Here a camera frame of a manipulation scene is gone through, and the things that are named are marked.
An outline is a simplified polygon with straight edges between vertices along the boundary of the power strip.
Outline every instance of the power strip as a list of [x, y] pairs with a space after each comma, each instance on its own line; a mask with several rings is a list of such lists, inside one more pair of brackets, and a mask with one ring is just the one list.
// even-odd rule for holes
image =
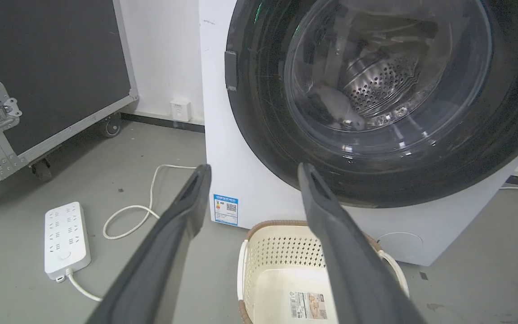
[[72, 202], [45, 213], [45, 272], [58, 283], [67, 269], [78, 271], [91, 262], [87, 230], [80, 203]]

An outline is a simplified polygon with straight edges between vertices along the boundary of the beige plastic basket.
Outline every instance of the beige plastic basket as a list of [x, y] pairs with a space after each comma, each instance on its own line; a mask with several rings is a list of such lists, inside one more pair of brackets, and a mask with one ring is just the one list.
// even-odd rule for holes
[[[366, 235], [393, 267], [409, 296], [397, 262]], [[338, 323], [321, 243], [306, 221], [266, 221], [249, 230], [239, 252], [237, 297], [244, 324]]]

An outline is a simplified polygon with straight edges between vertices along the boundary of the gray floor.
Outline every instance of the gray floor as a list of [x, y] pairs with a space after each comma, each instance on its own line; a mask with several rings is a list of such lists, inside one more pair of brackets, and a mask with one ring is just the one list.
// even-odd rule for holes
[[[198, 133], [131, 123], [109, 140], [78, 135], [49, 159], [55, 175], [49, 183], [38, 183], [29, 170], [0, 183], [0, 323], [84, 322], [96, 303], [43, 271], [44, 213], [82, 203], [92, 263], [76, 278], [101, 296], [155, 222], [110, 241], [101, 234], [105, 220], [121, 207], [148, 203], [158, 165], [205, 162], [205, 141]], [[188, 177], [186, 170], [162, 173], [156, 211], [165, 210]], [[110, 233], [124, 232], [142, 216], [138, 211], [118, 219]], [[175, 323], [241, 322], [235, 284], [245, 233], [205, 219], [189, 248]], [[403, 270], [429, 323], [518, 324], [518, 191], [500, 191], [433, 266]]]

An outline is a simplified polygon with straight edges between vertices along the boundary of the wheeled board stand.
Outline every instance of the wheeled board stand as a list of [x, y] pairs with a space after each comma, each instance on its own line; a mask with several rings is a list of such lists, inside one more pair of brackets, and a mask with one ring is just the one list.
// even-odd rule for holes
[[92, 125], [117, 136], [136, 100], [119, 0], [0, 2], [0, 181], [24, 167], [51, 180], [47, 154]]

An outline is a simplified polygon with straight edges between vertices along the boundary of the round glass door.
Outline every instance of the round glass door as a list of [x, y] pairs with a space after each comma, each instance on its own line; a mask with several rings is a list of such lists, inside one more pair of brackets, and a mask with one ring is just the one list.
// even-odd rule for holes
[[518, 4], [239, 0], [227, 50], [239, 129], [292, 186], [310, 162], [343, 203], [399, 207], [518, 154]]

